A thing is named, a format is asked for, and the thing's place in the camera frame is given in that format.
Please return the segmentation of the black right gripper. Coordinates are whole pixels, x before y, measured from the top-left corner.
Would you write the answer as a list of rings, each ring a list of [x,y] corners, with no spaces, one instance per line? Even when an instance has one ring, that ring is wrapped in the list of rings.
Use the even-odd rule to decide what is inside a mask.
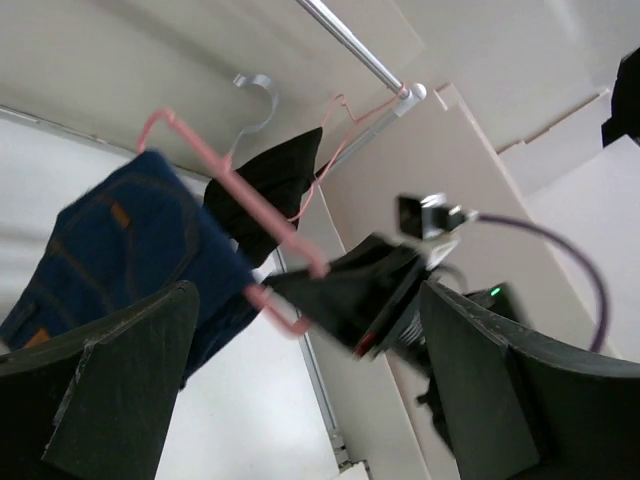
[[[312,278],[300,269],[271,275],[264,284],[346,349],[374,353],[391,350],[427,378],[427,390],[416,397],[416,403],[431,411],[437,434],[451,447],[418,298],[423,281],[437,282],[443,274],[453,277],[459,293],[474,303],[515,323],[530,325],[510,284],[471,291],[466,276],[456,266],[441,263],[425,268],[416,250],[393,245],[377,234],[333,260],[324,277]]]

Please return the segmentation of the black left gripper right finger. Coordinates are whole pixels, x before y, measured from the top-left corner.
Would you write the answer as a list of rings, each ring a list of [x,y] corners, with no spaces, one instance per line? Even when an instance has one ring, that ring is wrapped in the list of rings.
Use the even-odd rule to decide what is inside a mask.
[[[639,366],[430,282],[420,311],[463,479],[636,479]]]

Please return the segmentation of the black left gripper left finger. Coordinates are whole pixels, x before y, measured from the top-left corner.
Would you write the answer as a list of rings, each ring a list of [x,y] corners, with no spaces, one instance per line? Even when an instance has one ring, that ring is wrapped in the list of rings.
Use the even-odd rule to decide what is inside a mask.
[[[179,282],[2,356],[2,478],[154,478],[198,311]]]

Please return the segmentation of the dark blue denim trousers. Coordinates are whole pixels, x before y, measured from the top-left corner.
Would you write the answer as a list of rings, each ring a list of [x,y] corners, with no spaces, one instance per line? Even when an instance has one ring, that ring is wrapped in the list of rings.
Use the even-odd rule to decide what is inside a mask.
[[[12,350],[35,345],[179,281],[199,294],[190,377],[256,318],[244,295],[255,279],[166,159],[147,150],[58,214],[1,340]]]

